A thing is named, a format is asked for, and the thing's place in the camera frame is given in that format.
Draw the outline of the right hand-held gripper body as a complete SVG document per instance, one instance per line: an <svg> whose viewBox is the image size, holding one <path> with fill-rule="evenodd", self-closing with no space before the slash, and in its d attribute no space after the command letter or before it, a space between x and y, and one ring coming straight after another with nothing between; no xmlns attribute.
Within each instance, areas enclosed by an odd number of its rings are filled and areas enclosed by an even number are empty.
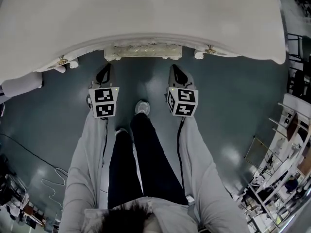
<svg viewBox="0 0 311 233"><path fill-rule="evenodd" d="M173 116L193 117L199 102L199 92L194 85L192 75L182 68L180 69L187 75L188 82L185 85L175 82L172 65L169 73L166 103Z"/></svg>

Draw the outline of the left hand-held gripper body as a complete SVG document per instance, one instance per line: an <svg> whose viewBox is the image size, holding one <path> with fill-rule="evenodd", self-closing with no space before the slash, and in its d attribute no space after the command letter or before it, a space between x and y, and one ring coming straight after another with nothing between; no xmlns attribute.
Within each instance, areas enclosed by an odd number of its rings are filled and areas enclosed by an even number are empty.
<svg viewBox="0 0 311 233"><path fill-rule="evenodd" d="M114 67L111 64L110 80L107 83L97 83L95 78L88 89L86 102L95 118L115 116L119 90L114 75Z"/></svg>

